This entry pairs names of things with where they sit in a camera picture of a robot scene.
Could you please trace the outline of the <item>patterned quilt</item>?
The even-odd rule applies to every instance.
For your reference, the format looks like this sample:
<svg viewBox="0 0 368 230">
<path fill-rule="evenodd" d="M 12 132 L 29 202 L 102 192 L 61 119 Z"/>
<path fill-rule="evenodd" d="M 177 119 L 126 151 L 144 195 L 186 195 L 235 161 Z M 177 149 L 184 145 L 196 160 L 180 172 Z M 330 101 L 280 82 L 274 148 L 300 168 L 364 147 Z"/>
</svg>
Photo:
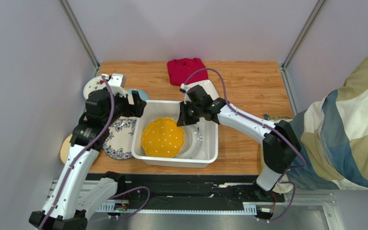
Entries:
<svg viewBox="0 0 368 230">
<path fill-rule="evenodd" d="M 368 55 L 342 87 L 294 117 L 265 115 L 289 122 L 301 156 L 274 187 L 287 193 L 304 190 L 368 189 Z"/>
</svg>

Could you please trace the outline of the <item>aluminium frame post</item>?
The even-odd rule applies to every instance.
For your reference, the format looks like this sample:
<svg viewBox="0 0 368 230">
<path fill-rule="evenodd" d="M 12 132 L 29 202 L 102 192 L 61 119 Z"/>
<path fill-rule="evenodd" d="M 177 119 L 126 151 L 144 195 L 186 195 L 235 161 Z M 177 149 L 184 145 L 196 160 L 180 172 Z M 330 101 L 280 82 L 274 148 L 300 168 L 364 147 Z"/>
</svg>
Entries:
<svg viewBox="0 0 368 230">
<path fill-rule="evenodd" d="M 327 0 L 317 0 L 311 13 L 309 14 L 305 24 L 303 25 L 301 31 L 299 32 L 295 42 L 293 43 L 292 48 L 288 52 L 284 62 L 281 65 L 283 71 L 286 71 L 289 65 L 291 64 L 293 58 L 297 54 L 299 48 L 303 44 L 304 40 L 306 39 L 308 33 L 310 32 L 311 28 L 315 24 L 317 18 L 321 14 L 324 6 L 326 5 Z"/>
<path fill-rule="evenodd" d="M 76 33 L 76 36 L 78 37 L 85 53 L 87 54 L 89 60 L 91 61 L 91 63 L 93 64 L 94 68 L 98 71 L 100 69 L 100 62 L 98 61 L 96 55 L 94 54 L 94 51 L 91 47 L 91 45 L 89 44 L 89 41 L 85 35 L 85 33 L 83 32 L 83 29 L 76 17 L 76 14 L 74 13 L 71 4 L 69 3 L 68 0 L 58 0 L 60 6 L 62 7 L 66 17 L 68 18 L 73 30 Z"/>
</svg>

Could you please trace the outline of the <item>red folded cloth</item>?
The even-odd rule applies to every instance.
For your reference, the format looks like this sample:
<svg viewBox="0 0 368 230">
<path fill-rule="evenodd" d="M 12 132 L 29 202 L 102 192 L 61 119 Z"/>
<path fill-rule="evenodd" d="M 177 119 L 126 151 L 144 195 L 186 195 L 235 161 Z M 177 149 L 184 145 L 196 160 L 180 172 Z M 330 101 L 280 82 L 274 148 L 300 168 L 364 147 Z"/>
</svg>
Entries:
<svg viewBox="0 0 368 230">
<path fill-rule="evenodd" d="M 206 66 L 199 58 L 173 59 L 167 62 L 167 71 L 171 85 L 180 86 L 188 77 Z"/>
</svg>

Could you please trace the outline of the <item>blue floral plate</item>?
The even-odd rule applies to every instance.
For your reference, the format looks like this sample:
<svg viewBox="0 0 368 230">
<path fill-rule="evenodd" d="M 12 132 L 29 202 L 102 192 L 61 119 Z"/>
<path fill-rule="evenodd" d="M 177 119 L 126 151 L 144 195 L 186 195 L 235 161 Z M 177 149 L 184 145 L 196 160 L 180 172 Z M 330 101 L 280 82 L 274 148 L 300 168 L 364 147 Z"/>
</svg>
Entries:
<svg viewBox="0 0 368 230">
<path fill-rule="evenodd" d="M 135 133 L 135 119 L 119 119 L 109 128 L 109 136 L 103 143 L 105 154 L 115 160 L 127 160 L 133 157 L 132 141 Z"/>
</svg>

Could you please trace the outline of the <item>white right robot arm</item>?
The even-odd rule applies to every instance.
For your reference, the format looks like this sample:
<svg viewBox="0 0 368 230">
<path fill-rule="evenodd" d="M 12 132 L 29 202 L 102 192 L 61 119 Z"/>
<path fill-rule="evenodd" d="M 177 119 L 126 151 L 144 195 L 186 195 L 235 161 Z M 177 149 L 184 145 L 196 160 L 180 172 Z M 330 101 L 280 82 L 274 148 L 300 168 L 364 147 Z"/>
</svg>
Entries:
<svg viewBox="0 0 368 230">
<path fill-rule="evenodd" d="M 213 99 L 200 85 L 189 87 L 183 84 L 180 91 L 186 98 L 179 103 L 177 126 L 195 125 L 204 119 L 234 128 L 261 144 L 264 167 L 255 183 L 263 191 L 273 190 L 292 162 L 302 157 L 300 143 L 289 122 L 271 122 L 247 114 L 224 98 Z"/>
</svg>

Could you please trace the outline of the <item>aluminium frame post left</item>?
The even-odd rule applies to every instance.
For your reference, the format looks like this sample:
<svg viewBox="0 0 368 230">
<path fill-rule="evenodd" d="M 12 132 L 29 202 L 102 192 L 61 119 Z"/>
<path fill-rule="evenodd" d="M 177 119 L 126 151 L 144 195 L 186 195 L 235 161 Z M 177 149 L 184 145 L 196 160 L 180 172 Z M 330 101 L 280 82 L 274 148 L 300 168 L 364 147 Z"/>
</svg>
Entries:
<svg viewBox="0 0 368 230">
<path fill-rule="evenodd" d="M 76 36 L 78 37 L 85 53 L 87 54 L 89 60 L 91 61 L 91 63 L 93 64 L 94 68 L 98 71 L 100 69 L 100 62 L 98 61 L 96 55 L 94 54 L 94 51 L 91 47 L 91 45 L 89 44 L 89 41 L 85 35 L 85 33 L 83 32 L 83 29 L 76 17 L 76 14 L 74 13 L 71 4 L 69 3 L 68 0 L 58 0 L 60 6 L 62 7 L 66 17 L 68 18 L 73 30 L 76 33 Z"/>
</svg>

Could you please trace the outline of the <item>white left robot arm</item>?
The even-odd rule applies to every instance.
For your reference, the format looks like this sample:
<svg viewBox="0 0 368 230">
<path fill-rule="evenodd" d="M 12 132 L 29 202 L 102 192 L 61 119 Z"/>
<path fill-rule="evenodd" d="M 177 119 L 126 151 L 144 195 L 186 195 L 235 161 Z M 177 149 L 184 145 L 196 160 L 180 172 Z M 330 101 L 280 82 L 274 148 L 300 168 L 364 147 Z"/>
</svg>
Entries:
<svg viewBox="0 0 368 230">
<path fill-rule="evenodd" d="M 109 126 L 120 117 L 140 118 L 146 104 L 138 91 L 130 96 L 106 89 L 89 94 L 86 111 L 73 129 L 68 159 L 57 186 L 44 207 L 31 213 L 31 225 L 39 230 L 84 230 L 102 203 L 125 189 L 124 175 L 106 172 L 91 191 L 79 197 L 89 169 L 109 136 Z"/>
</svg>

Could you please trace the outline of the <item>white rectangular plate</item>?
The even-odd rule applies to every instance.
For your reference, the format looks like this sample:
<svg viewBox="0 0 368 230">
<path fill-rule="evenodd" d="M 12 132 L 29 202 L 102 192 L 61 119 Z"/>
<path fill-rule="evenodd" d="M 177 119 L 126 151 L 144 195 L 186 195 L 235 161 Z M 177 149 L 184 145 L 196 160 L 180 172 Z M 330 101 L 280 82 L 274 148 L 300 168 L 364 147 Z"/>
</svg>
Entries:
<svg viewBox="0 0 368 230">
<path fill-rule="evenodd" d="M 210 80 L 201 80 L 201 81 L 198 81 L 198 82 L 188 84 L 187 88 L 190 89 L 190 88 L 192 88 L 196 85 L 202 86 L 204 88 L 204 90 L 206 91 L 206 93 L 211 96 L 212 100 L 215 100 L 215 99 L 219 98 L 219 94 L 218 94 L 214 84 L 212 83 L 212 81 L 210 81 Z"/>
</svg>

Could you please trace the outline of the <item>white round plate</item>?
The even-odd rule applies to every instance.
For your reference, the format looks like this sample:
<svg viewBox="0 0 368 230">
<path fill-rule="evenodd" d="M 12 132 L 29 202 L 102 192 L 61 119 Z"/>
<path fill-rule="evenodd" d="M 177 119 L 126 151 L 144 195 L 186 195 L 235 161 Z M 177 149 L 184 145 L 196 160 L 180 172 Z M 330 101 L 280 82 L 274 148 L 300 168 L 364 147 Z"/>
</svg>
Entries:
<svg viewBox="0 0 368 230">
<path fill-rule="evenodd" d="M 184 144 L 175 159 L 190 159 L 198 151 L 201 144 L 201 135 L 196 125 L 181 126 L 184 131 Z"/>
</svg>

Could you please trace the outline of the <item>light blue plate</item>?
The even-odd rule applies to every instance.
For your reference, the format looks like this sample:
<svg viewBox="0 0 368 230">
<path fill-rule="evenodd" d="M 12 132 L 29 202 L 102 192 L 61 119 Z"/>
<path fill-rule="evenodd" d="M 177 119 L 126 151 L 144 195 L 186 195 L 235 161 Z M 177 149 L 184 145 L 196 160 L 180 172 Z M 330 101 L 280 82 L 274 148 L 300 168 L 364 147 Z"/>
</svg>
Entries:
<svg viewBox="0 0 368 230">
<path fill-rule="evenodd" d="M 139 96 L 140 96 L 140 98 L 142 100 L 144 100 L 144 101 L 147 101 L 147 100 L 150 99 L 149 95 L 146 92 L 144 92 L 143 90 L 140 90 L 140 89 L 127 89 L 126 92 L 128 94 L 128 100 L 129 100 L 129 103 L 130 104 L 133 104 L 134 103 L 133 96 L 132 96 L 132 92 L 133 91 L 137 91 L 138 94 L 139 94 Z"/>
</svg>

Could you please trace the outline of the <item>white plastic bin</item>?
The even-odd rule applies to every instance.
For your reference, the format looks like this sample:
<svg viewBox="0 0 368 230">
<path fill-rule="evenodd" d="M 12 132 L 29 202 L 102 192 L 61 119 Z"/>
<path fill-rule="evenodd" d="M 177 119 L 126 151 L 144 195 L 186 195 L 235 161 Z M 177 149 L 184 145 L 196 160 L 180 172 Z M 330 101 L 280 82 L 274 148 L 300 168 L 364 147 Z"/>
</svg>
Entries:
<svg viewBox="0 0 368 230">
<path fill-rule="evenodd" d="M 178 119 L 180 112 L 178 101 L 148 100 L 142 117 L 136 120 L 132 141 L 133 157 L 149 165 L 205 168 L 218 157 L 219 140 L 218 125 L 201 119 L 195 124 L 200 131 L 201 144 L 198 151 L 190 159 L 149 157 L 141 146 L 142 132 L 146 126 L 157 118 L 171 117 Z"/>
</svg>

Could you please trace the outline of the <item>aluminium frame post right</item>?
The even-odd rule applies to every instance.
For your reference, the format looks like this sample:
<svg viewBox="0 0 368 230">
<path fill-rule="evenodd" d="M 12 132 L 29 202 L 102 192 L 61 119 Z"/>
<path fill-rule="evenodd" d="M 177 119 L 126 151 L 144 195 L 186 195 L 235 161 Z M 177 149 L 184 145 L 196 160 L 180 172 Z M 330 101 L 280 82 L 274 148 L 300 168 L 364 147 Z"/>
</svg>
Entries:
<svg viewBox="0 0 368 230">
<path fill-rule="evenodd" d="M 289 65 L 291 64 L 293 58 L 297 54 L 299 48 L 303 44 L 304 40 L 306 39 L 308 33 L 310 32 L 311 28 L 315 24 L 317 18 L 321 14 L 324 6 L 326 5 L 327 0 L 317 0 L 311 13 L 309 14 L 305 24 L 303 25 L 301 31 L 299 32 L 295 42 L 293 43 L 292 48 L 288 52 L 284 62 L 281 65 L 283 71 L 286 71 Z"/>
</svg>

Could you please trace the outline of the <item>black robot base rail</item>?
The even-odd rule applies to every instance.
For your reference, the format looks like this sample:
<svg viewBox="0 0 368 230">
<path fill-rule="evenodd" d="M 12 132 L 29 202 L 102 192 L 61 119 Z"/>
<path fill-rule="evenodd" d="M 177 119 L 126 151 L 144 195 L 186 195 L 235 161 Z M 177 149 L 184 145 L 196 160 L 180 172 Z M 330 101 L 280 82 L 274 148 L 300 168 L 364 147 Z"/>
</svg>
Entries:
<svg viewBox="0 0 368 230">
<path fill-rule="evenodd" d="M 225 212 L 243 211 L 244 205 L 261 203 L 271 207 L 285 201 L 283 195 L 261 192 L 255 175 L 125 174 L 121 191 L 143 186 L 100 207 L 110 215 L 145 211 Z"/>
</svg>

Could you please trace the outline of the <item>yellow polka dot plate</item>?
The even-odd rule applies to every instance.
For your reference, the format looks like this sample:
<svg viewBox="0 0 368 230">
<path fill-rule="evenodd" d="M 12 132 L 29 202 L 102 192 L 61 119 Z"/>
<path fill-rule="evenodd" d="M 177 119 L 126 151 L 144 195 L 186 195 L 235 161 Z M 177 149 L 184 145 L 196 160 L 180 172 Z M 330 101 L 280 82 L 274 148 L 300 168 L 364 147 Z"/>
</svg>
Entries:
<svg viewBox="0 0 368 230">
<path fill-rule="evenodd" d="M 170 117 L 157 118 L 142 132 L 141 146 L 149 157 L 172 158 L 185 143 L 183 128 Z"/>
</svg>

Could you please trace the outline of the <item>round wooden board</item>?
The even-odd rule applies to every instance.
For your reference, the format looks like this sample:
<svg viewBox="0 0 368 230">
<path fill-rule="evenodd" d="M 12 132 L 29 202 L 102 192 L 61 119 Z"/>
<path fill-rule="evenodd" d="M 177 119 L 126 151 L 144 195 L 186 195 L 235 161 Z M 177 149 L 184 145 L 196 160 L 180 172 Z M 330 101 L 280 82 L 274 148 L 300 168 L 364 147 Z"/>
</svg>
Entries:
<svg viewBox="0 0 368 230">
<path fill-rule="evenodd" d="M 70 140 L 71 140 L 72 135 L 68 135 L 65 140 L 62 143 L 60 152 L 59 152 L 59 158 L 60 161 L 65 165 L 65 163 L 68 160 L 68 155 L 69 155 L 69 148 L 70 148 Z"/>
</svg>

